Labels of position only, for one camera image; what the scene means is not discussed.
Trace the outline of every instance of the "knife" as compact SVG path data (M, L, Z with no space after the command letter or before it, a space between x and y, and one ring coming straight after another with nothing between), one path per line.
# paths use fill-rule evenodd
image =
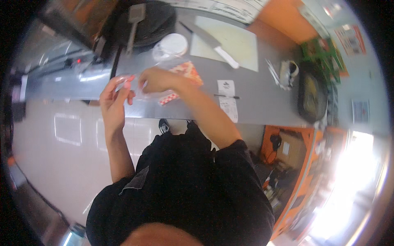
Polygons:
M212 35L210 35L207 31L186 20L182 20L179 22L188 30L194 32L197 36L199 36L207 45L212 47L214 51L216 51L228 64L230 64L231 67L235 69L240 67L239 63L236 62L227 52L222 49L221 43Z

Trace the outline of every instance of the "gray countertop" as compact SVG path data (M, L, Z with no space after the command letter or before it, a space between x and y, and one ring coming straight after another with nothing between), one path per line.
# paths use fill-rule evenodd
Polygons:
M199 15L245 28L244 24L236 20L204 11L177 8L177 13L179 17L194 18ZM187 38L190 45L191 33L178 22L175 29L177 33ZM285 91L276 86L265 61L268 59L276 68L279 68L280 61L293 58L294 53L274 48L268 42L261 40L258 40L257 46L259 72L243 67L233 69L221 61L190 56L189 50L184 55L184 59L193 62L204 81L201 90L210 95L218 104L219 100L213 97L213 94L217 93L217 80L234 81L236 95L241 98L237 100L239 123L286 126L305 124L306 122L297 113L297 88ZM61 71L42 76L40 79L29 76L26 98L97 100L109 81L112 63L113 59L109 59L104 64L89 67L83 74L75 71ZM155 62L151 59L148 49L135 49L131 58L128 58L123 50L116 75L142 72L153 65ZM175 100L163 106L157 101L135 100L132 106L125 105L125 111L126 117L193 119L190 110L182 100Z
M179 17L194 18L199 15L245 28L245 25L238 21L212 13L182 8L178 8L177 11ZM179 23L175 28L176 32L184 35L190 44L191 33ZM305 121L297 113L297 96L295 95L297 88L293 88L292 91L284 91L276 86L265 61L268 59L279 68L280 61L289 59L293 55L291 52L278 50L265 42L258 41L259 72L243 67L233 69L227 63L191 56L189 52L188 50L184 55L184 59L193 62L204 81L201 90L210 95L218 104L219 100L213 97L213 94L217 93L217 80L234 81L236 95L241 98L237 100L239 123L286 126L305 124ZM148 52L137 50L129 59L123 51L116 74L139 73L154 65L155 62L150 57ZM135 101L132 106L126 105L125 110L127 117L193 119L190 110L182 100L175 100L163 106L159 105L157 101Z

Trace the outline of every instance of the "receipt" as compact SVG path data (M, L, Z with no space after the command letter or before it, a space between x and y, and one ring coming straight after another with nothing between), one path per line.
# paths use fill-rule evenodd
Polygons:
M218 80L217 88L220 95L235 96L235 86L232 80ZM232 122L238 122L237 102L234 98L219 97L220 108L228 115Z
M217 89L220 95L235 96L235 86L232 80L218 80Z

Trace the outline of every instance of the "hand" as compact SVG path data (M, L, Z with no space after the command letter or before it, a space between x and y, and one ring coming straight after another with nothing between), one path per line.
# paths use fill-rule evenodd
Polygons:
M152 67L142 72L138 87L142 89L146 82L147 85L142 90L144 93L163 92L174 89L182 80L186 78L158 67Z
M128 78L123 84L123 87L115 92L116 87L124 80L120 77L114 77L108 82L100 94L101 114L106 135L113 135L119 130L122 131L125 126L125 107L123 104L126 99L129 105L133 104L133 97L136 95L134 91L130 90L130 82L134 78L134 75Z

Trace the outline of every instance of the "black sneaker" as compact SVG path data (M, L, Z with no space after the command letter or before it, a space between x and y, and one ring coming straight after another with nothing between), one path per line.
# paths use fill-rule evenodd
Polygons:
M160 119L159 120L159 129L162 132L162 134L166 132L170 132L170 125L168 124L168 121L166 119Z
M194 120L186 120L186 124L189 125L189 123L194 123Z

